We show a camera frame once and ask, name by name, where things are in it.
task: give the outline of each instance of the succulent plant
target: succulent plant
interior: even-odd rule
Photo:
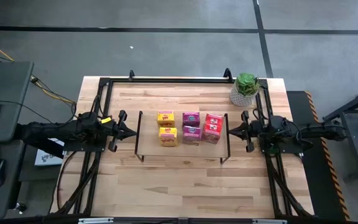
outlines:
[[[240,73],[236,78],[236,87],[243,96],[252,96],[259,90],[258,79],[253,74]]]

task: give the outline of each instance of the snack box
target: snack box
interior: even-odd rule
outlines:
[[[218,116],[218,115],[213,115],[213,114],[206,114],[205,123],[206,124],[215,124],[215,125],[218,125],[221,127],[223,125],[223,117]]]
[[[204,124],[202,140],[212,144],[217,144],[221,138],[222,126],[215,124]]]
[[[201,128],[184,126],[183,143],[199,145],[201,141]]]
[[[183,126],[199,127],[200,126],[200,113],[199,112],[184,112],[183,113]]]
[[[174,128],[175,116],[173,115],[173,111],[158,111],[157,124],[163,128]]]
[[[178,146],[178,130],[176,128],[160,128],[158,136],[162,146]]]

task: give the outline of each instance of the wooden table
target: wooden table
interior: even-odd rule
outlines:
[[[99,78],[84,77],[77,113],[91,109]],[[291,119],[283,79],[267,81],[273,113]],[[136,130],[139,110],[227,113],[232,129],[241,124],[244,108],[230,102],[231,87],[231,84],[115,83],[109,114],[117,119],[119,110],[125,110],[127,126]],[[247,108],[251,120],[255,119],[254,108],[256,105]],[[117,152],[102,153],[92,216],[273,218],[265,158],[257,139],[253,141],[255,151],[247,153],[246,142],[230,136],[231,158],[221,165],[217,158],[165,156],[147,156],[141,163],[134,155],[135,137],[125,139],[118,144]],[[78,185],[83,156],[84,153],[77,153],[67,165],[60,190],[62,203]],[[306,211],[313,213],[300,159],[283,154],[283,165],[289,189]],[[284,211],[282,195],[278,195]],[[51,212],[55,210],[56,200]]]

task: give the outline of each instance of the white plant pot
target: white plant pot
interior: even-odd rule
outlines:
[[[234,83],[230,92],[230,100],[236,106],[249,106],[253,103],[256,94],[258,94],[258,92],[250,96],[244,96],[239,93],[236,83]]]

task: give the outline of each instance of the gray floor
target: gray floor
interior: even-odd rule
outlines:
[[[358,0],[260,0],[259,4],[266,29],[358,29]],[[0,0],[0,24],[257,28],[252,0]],[[284,78],[287,90],[309,90],[320,118],[358,93],[358,35],[267,35],[266,39],[274,77]],[[83,76],[128,75],[130,69],[137,75],[220,77],[229,67],[233,74],[266,77],[258,34],[0,31],[0,48],[15,60],[35,62],[34,75],[74,100]],[[25,104],[48,118],[61,122],[70,116],[66,105],[34,86],[28,94],[32,97]],[[22,113],[22,123],[33,120],[41,121],[28,111]],[[354,159],[346,142],[330,142],[329,150],[351,219],[358,221],[358,181],[342,180],[354,171]],[[24,215],[47,212],[48,194],[37,190],[43,185],[52,191],[54,182],[34,182],[21,195],[34,206]]]

